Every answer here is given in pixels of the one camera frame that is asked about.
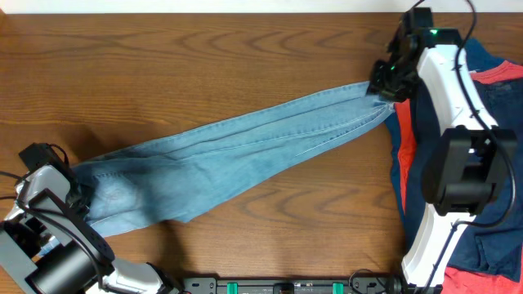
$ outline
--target green clip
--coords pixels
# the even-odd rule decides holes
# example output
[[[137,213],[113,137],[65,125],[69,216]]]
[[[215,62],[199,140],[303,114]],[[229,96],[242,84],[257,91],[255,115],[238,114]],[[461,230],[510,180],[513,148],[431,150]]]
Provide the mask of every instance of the green clip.
[[[343,283],[333,283],[333,294],[343,294]]]
[[[227,294],[238,294],[238,284],[227,283]]]

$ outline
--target white wall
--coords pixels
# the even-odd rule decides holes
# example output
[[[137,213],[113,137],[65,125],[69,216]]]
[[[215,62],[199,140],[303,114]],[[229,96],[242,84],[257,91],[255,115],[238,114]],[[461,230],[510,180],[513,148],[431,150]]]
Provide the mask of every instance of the white wall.
[[[384,12],[416,0],[0,0],[11,13]],[[482,12],[523,12],[523,0],[473,0]],[[427,0],[433,11],[469,11],[464,0]]]

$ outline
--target blue jeans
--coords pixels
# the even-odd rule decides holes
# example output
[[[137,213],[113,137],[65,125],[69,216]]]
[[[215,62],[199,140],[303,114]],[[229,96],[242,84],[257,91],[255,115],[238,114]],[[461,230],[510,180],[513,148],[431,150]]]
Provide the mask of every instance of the blue jeans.
[[[74,168],[102,236],[190,221],[271,176],[370,131],[394,112],[367,82],[145,142]]]

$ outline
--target wood grain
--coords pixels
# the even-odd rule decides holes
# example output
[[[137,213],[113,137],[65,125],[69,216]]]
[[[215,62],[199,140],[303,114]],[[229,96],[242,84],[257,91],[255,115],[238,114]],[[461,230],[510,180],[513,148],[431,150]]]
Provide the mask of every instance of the wood grain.
[[[9,16],[0,28],[0,166],[31,142],[73,162],[367,79],[398,14]],[[467,14],[436,15],[465,29]],[[475,36],[523,60],[523,15],[482,14]],[[380,126],[189,224],[109,238],[177,276],[344,276],[404,255]],[[12,193],[0,180],[0,194]],[[11,203],[0,203],[5,215]],[[5,272],[0,293],[18,292]]]

